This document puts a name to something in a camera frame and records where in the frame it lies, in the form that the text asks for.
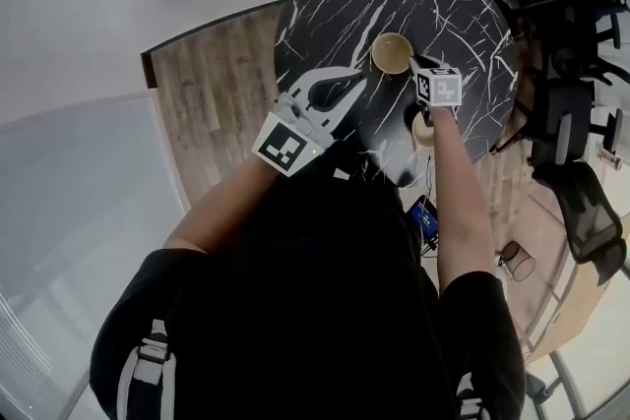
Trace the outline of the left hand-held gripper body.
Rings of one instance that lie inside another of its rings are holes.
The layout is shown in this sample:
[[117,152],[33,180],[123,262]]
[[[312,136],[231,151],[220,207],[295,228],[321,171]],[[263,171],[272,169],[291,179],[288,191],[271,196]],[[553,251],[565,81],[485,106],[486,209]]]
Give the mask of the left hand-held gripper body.
[[334,137],[308,110],[310,88],[294,86],[283,92],[269,112],[254,142],[252,152],[284,176],[292,176],[323,154]]

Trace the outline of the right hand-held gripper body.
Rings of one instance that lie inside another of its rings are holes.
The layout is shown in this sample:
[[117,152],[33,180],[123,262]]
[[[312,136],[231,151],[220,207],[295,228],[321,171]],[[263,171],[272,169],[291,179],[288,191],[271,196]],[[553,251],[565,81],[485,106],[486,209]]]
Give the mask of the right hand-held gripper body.
[[415,95],[419,103],[428,106],[460,106],[463,78],[457,68],[415,66]]

